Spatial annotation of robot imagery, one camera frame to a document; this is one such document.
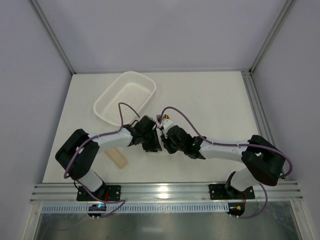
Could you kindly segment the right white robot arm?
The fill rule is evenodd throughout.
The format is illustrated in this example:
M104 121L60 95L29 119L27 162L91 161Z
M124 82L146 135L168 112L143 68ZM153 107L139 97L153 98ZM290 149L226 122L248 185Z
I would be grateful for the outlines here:
M281 176L285 158L272 144L259 135L249 140L216 142L207 137L191 136L183 128L162 126L160 139L169 154L183 152L191 159L222 159L243 163L244 169L233 171L224 189L231 199L244 196L251 186L274 187Z

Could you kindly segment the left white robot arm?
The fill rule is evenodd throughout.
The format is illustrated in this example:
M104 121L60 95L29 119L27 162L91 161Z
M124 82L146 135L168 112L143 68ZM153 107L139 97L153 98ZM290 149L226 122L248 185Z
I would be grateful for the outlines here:
M162 150L156 130L156 121L145 115L135 124L126 124L115 132L90 135L82 128L75 130L55 154L56 161L65 170L65 177L81 184L78 196L104 202L109 192L106 183L92 170L99 153L116 148L142 145L146 152Z

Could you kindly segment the white perforated plastic basket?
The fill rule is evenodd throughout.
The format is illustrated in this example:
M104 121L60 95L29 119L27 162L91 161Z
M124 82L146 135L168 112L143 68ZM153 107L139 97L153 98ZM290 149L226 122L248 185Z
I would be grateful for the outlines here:
M101 120L119 127L129 124L150 102L156 92L153 79L135 72L122 73L95 101L93 112Z

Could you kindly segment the left black controller board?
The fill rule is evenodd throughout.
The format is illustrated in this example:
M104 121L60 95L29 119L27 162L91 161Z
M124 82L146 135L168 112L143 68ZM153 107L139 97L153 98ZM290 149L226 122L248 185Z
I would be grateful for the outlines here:
M93 204L88 208L88 215L92 220L100 219L107 212L107 207L104 203Z

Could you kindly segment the black controller board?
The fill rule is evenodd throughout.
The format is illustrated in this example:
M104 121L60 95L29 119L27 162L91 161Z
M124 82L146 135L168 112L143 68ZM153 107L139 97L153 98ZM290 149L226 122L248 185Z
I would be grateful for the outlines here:
M240 219L244 212L245 212L245 207L236 204L236 205L229 205L228 211L226 213L230 218Z
M107 207L104 203L93 204L88 208L88 215L92 220L100 219L107 212Z

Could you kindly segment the right black controller board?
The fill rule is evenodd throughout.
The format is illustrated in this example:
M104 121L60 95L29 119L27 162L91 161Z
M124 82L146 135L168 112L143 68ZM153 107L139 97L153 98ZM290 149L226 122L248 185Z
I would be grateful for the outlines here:
M245 207L236 204L236 205L229 205L228 211L226 213L230 218L240 219L244 212L245 212Z

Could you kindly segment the aluminium front rail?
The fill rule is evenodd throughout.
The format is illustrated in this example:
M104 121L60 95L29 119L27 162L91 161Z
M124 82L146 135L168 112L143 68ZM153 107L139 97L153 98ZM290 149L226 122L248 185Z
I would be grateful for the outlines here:
M210 189L211 182L178 182L178 183L119 183L120 199L128 202L231 202L226 194ZM74 202L78 189L73 183L37 184L31 194L32 203ZM278 182L277 186L253 186L244 197L237 201L302 201L303 195L295 181Z

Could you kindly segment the aluminium rail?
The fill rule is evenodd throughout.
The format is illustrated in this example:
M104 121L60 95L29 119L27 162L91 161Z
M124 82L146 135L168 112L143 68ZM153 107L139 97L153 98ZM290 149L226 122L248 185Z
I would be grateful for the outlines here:
M226 194L210 189L211 182L178 182L178 183L119 183L120 199L128 202L231 202ZM32 203L74 202L78 189L73 183L37 184L31 194ZM302 201L303 195L295 181L278 182L277 186L253 186L244 197L237 201Z
M270 153L273 155L277 155L280 158L283 156L278 154L280 150L276 147L275 141L271 132L271 128L268 124L267 117L265 111L262 106L262 102L260 96L258 94L258 90L256 84L254 83L254 78L250 74L248 70L241 71L242 79L244 82L244 86L247 92L247 96L250 102L252 114L255 120L255 124L258 130L258 134L264 138L271 146L268 145L269 148L273 149Z

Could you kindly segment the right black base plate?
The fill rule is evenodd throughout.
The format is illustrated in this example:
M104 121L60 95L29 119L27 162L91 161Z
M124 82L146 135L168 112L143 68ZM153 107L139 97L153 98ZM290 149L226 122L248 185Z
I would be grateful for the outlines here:
M253 187L248 187L245 191L238 191L225 183L211 183L208 185L211 200L253 200L255 193Z

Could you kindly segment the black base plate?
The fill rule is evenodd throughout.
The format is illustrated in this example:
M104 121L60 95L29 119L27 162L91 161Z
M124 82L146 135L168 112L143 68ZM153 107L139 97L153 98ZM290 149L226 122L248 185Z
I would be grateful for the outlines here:
M78 187L76 200L78 202L88 202L99 199L101 201L116 202L121 198L121 186L103 184L98 190L91 192L91 194L94 198L81 185Z
M253 200L255 193L253 187L248 187L245 191L238 191L225 183L211 183L208 185L211 200Z

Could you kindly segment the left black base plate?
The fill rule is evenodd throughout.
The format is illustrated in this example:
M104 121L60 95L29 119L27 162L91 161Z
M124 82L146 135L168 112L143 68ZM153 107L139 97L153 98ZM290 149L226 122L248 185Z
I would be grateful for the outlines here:
M91 192L91 194L94 198L81 185L78 187L76 200L78 202L88 202L99 199L101 201L116 202L121 198L121 186L103 184L98 190Z

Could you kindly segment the right side aluminium rail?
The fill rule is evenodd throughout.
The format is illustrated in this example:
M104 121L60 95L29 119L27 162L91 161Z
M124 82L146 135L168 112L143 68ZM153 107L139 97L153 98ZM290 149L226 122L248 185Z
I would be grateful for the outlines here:
M254 78L250 74L248 70L241 71L242 79L244 82L244 86L247 92L247 96L250 102L252 114L255 120L255 124L258 130L258 134L264 138L271 146L268 145L269 148L273 149L270 153L273 155L277 155L280 158L283 156L278 154L280 150L276 147L275 141L271 132L271 128L268 124L267 117L265 111L262 106L262 102L260 96L258 94L258 90L256 84L254 83Z

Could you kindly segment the left aluminium corner post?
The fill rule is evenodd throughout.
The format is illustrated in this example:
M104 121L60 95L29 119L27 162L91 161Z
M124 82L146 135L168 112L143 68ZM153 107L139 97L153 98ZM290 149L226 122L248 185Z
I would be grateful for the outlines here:
M64 63L65 67L68 69L71 75L76 74L71 62L69 61L64 49L62 48L50 22L48 21L42 7L39 4L38 0L29 0L30 6L32 7L35 15L38 17L42 27L44 28L46 34L48 35L53 47L55 48L57 54L61 58L62 62Z

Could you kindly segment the aluminium corner post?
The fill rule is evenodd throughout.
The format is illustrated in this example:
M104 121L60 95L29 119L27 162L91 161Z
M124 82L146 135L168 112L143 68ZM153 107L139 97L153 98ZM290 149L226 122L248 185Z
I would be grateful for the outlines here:
M35 15L38 17L42 27L44 28L46 34L48 35L53 47L55 48L57 54L61 58L62 62L64 63L65 67L68 69L71 75L76 74L71 62L69 61L64 49L62 48L50 22L48 21L42 7L39 4L38 0L29 0L30 6L32 7Z
M284 5L281 7L281 10L277 17L275 18L274 23L270 31L268 32L261 48L258 51L257 56L255 57L249 72L252 75L258 68L260 62L264 58L265 54L267 53L268 49L271 47L273 41L275 40L278 32L282 28L285 20L287 19L288 15L290 14L292 8L294 7L296 0L286 0Z

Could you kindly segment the right aluminium corner post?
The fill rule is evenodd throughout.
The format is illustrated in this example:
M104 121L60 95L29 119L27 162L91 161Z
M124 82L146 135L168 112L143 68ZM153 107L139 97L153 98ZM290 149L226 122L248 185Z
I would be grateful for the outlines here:
M281 7L281 10L277 17L275 18L274 23L270 31L268 32L261 48L258 51L257 56L255 57L249 72L252 75L258 68L260 62L264 58L265 54L267 53L268 49L271 47L273 41L275 40L278 32L282 28L285 20L287 19L288 15L290 14L292 8L294 7L296 0L286 0L284 5Z

